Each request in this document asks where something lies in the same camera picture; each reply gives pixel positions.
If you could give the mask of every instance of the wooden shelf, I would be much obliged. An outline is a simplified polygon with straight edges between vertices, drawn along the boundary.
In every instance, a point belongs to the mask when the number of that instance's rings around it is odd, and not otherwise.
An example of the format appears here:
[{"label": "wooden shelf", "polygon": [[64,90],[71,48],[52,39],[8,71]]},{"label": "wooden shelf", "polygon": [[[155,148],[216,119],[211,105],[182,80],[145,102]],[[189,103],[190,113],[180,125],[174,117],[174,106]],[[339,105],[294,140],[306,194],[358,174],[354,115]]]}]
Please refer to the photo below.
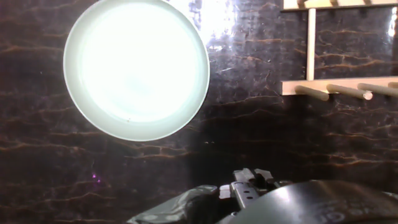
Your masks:
[{"label": "wooden shelf", "polygon": [[398,0],[308,0],[302,5],[297,0],[283,0],[283,10],[330,9],[343,7],[396,6]]},{"label": "wooden shelf", "polygon": [[358,88],[359,83],[367,83],[378,86],[388,87],[389,83],[398,82],[398,77],[372,77],[372,78],[334,78],[334,79],[322,79],[314,81],[283,81],[282,82],[282,95],[299,95],[296,93],[297,86],[304,86],[313,90],[322,91],[324,93],[330,93],[326,86],[328,84],[344,86],[348,88]]}]

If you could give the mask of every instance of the ceramic plate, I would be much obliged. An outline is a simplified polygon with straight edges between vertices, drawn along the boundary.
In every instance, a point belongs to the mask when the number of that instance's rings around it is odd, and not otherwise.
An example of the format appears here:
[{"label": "ceramic plate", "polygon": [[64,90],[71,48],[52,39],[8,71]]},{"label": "ceramic plate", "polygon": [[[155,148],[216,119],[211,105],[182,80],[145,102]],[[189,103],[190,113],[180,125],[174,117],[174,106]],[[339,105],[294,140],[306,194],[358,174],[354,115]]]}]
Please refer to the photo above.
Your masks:
[{"label": "ceramic plate", "polygon": [[149,141],[183,128],[205,99],[210,68],[196,27],[162,0],[102,0],[76,21],[63,72],[100,130]]}]

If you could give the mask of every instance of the wooden peg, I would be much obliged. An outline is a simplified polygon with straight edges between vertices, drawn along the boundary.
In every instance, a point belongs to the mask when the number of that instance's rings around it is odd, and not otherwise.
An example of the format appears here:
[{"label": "wooden peg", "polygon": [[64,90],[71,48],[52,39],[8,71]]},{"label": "wooden peg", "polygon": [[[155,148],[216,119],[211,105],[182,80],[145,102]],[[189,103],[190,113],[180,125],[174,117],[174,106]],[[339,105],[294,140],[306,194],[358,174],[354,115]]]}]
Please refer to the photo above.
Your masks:
[{"label": "wooden peg", "polygon": [[373,97],[373,94],[369,91],[356,90],[354,88],[348,88],[348,87],[334,85],[334,84],[327,85],[326,89],[330,93],[341,93],[341,94],[344,94],[347,96],[353,96],[353,97],[357,97],[357,98],[363,99],[363,100],[371,100]]},{"label": "wooden peg", "polygon": [[390,87],[390,88],[398,88],[398,82],[390,82],[390,83],[388,83],[388,87]]},{"label": "wooden peg", "polygon": [[367,90],[367,91],[372,91],[372,92],[378,93],[378,94],[398,97],[398,89],[395,89],[395,88],[372,85],[372,84],[367,84],[367,83],[359,83],[358,88],[360,90]]},{"label": "wooden peg", "polygon": [[323,101],[329,100],[329,94],[324,93],[319,90],[313,90],[313,89],[305,87],[305,86],[298,85],[295,87],[295,91],[298,94],[306,94],[308,96],[315,97],[319,100],[323,100]]},{"label": "wooden peg", "polygon": [[331,4],[333,7],[338,7],[338,0],[330,0],[330,4]]},{"label": "wooden peg", "polygon": [[315,29],[317,10],[308,10],[307,81],[312,81],[315,69]]},{"label": "wooden peg", "polygon": [[370,6],[372,4],[372,0],[363,0],[363,3],[365,3],[367,6]]}]

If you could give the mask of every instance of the wooden dowel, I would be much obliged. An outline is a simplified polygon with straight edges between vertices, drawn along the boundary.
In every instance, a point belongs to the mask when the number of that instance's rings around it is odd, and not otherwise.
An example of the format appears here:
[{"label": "wooden dowel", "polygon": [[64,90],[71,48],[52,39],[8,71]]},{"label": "wooden dowel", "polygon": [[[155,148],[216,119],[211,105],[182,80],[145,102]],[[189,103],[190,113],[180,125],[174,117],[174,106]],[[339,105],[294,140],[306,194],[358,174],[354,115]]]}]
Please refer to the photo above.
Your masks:
[{"label": "wooden dowel", "polygon": [[317,10],[308,10],[308,42],[307,42],[307,80],[312,81],[315,69],[315,24]]},{"label": "wooden dowel", "polygon": [[390,83],[388,83],[388,87],[390,87],[390,88],[398,88],[398,82],[390,82]]},{"label": "wooden dowel", "polygon": [[358,88],[360,90],[367,90],[367,91],[372,91],[372,92],[378,93],[378,94],[398,97],[398,89],[395,89],[395,88],[372,85],[372,84],[367,84],[367,83],[359,83]]},{"label": "wooden dowel", "polygon": [[326,87],[329,84],[344,86],[348,88],[358,89],[359,83],[372,83],[378,86],[388,86],[389,83],[398,83],[398,77],[367,77],[367,78],[331,78],[331,79],[321,79],[314,81],[306,80],[292,80],[292,81],[282,81],[282,95],[295,95],[295,87],[298,85],[306,86],[308,88],[322,91],[328,93]]},{"label": "wooden dowel", "polygon": [[330,4],[331,4],[333,7],[338,7],[338,0],[330,0]]},{"label": "wooden dowel", "polygon": [[322,91],[313,90],[313,89],[305,87],[305,86],[300,86],[300,85],[296,86],[295,91],[296,91],[296,93],[306,94],[308,96],[315,97],[319,100],[323,100],[323,101],[329,100],[329,94],[324,93]]},{"label": "wooden dowel", "polygon": [[370,6],[372,4],[372,0],[363,0],[363,2],[365,3],[365,5]]},{"label": "wooden dowel", "polygon": [[363,100],[371,100],[373,97],[373,94],[369,91],[356,90],[354,88],[348,88],[348,87],[334,85],[334,84],[327,85],[326,89],[330,93],[341,93],[341,94],[344,94],[347,96],[353,96],[353,97],[357,97],[357,98],[363,99]]}]

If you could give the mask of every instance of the dark marble wall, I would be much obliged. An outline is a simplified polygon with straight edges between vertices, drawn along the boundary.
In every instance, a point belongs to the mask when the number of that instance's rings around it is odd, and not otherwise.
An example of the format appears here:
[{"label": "dark marble wall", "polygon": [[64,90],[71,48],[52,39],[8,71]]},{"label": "dark marble wall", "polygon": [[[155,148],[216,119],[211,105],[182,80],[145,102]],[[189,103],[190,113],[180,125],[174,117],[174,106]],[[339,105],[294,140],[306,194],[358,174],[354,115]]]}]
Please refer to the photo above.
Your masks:
[{"label": "dark marble wall", "polygon": [[[0,0],[0,222],[118,223],[242,167],[398,193],[398,100],[279,96],[305,77],[306,12],[280,0],[171,0],[201,30],[207,99],[170,137],[94,128],[63,80],[68,31],[95,0]],[[396,7],[320,11],[316,78],[397,73]]]}]

